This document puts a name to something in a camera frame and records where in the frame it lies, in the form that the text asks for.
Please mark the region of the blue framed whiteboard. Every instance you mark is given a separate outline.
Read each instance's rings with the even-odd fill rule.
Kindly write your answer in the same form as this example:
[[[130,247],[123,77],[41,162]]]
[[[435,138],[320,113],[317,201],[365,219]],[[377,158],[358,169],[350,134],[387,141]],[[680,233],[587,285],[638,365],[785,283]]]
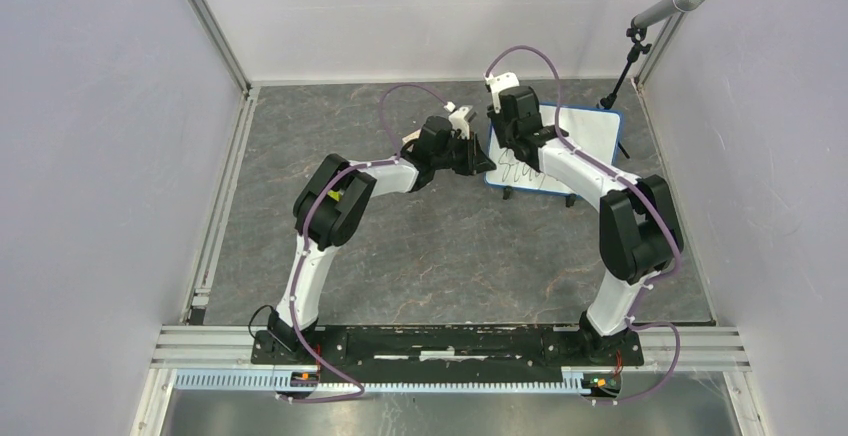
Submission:
[[[543,103],[540,105],[540,114],[545,126],[552,125],[554,118],[558,117],[560,127],[572,143],[596,160],[609,166],[614,164],[620,132],[619,113],[571,106],[557,108],[553,103]],[[553,175],[542,174],[518,161],[511,150],[501,147],[494,133],[490,134],[488,157],[496,163],[495,170],[484,174],[485,182],[491,186],[573,194],[586,200],[593,208],[599,207],[601,190],[596,184],[590,184],[589,179],[592,174],[598,178],[604,175],[579,157],[569,159],[577,165],[576,169],[559,166]]]

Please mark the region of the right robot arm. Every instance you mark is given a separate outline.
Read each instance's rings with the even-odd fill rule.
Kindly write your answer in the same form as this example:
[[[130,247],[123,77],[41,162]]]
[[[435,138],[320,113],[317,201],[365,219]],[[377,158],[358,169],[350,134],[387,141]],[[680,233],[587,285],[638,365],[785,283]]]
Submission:
[[[529,86],[487,86],[488,117],[499,145],[549,178],[574,190],[599,216],[605,274],[581,314],[577,348],[591,364],[612,357],[633,331],[635,307],[653,278],[679,261],[679,222],[666,181],[639,178],[604,163],[575,144],[558,123],[545,124]]]

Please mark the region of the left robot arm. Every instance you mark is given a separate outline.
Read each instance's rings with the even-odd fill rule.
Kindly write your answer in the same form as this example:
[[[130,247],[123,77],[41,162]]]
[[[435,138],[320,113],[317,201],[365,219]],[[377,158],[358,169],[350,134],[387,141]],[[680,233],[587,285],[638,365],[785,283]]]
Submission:
[[[429,117],[398,156],[356,162],[328,155],[293,205],[296,256],[284,296],[268,319],[278,353],[290,363],[314,350],[311,331],[319,300],[338,250],[357,231],[369,201],[424,188],[441,170],[475,176],[496,168],[471,129],[476,112],[462,106],[447,117]]]

